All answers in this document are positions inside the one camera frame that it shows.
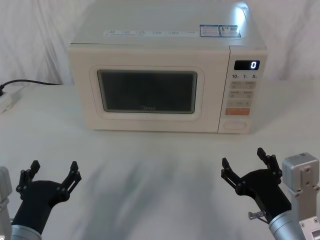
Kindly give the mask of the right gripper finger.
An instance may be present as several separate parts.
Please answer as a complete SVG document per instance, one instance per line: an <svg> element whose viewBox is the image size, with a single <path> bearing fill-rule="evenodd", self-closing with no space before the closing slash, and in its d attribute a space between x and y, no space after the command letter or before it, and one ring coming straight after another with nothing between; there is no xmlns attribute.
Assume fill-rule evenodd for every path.
<svg viewBox="0 0 320 240"><path fill-rule="evenodd" d="M263 163L267 166L267 169L271 171L272 175L277 179L280 179L283 176L282 170L279 167L277 158L275 154L267 155L262 147L257 149L257 156Z"/></svg>
<svg viewBox="0 0 320 240"><path fill-rule="evenodd" d="M221 177L235 190L237 194L241 194L242 182L241 178L233 172L228 160L224 157L222 159Z"/></svg>

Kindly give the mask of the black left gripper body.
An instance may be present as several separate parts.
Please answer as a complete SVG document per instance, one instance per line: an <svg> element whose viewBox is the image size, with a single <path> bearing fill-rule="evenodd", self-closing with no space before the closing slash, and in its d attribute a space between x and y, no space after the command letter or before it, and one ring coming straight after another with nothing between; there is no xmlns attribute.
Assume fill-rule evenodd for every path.
<svg viewBox="0 0 320 240"><path fill-rule="evenodd" d="M22 203L12 226L23 226L42 234L55 205L68 200L68 188L50 180L20 183L16 187Z"/></svg>

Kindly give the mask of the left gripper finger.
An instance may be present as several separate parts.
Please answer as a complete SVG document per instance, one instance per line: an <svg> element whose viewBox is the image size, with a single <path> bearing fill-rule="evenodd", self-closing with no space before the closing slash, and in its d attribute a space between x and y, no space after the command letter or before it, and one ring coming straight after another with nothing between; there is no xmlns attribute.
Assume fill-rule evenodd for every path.
<svg viewBox="0 0 320 240"><path fill-rule="evenodd" d="M32 182L34 176L38 173L40 169L40 163L38 160L34 160L27 170L20 171L19 183L16 187L16 191L20 194L20 199L24 198L24 190L27 188L28 184Z"/></svg>
<svg viewBox="0 0 320 240"><path fill-rule="evenodd" d="M82 180L81 174L79 172L79 167L76 161L73 161L70 166L69 173L64 181L57 187L58 193L68 193L70 194L77 184Z"/></svg>

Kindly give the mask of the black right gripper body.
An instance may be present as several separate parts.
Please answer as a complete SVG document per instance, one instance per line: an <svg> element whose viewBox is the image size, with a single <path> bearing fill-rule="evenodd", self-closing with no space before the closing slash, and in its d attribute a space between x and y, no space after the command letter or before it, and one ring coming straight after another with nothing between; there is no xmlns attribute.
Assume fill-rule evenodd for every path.
<svg viewBox="0 0 320 240"><path fill-rule="evenodd" d="M292 209L291 202L279 187L282 171L259 169L240 177L236 184L236 193L251 197L260 211L265 213L267 221Z"/></svg>

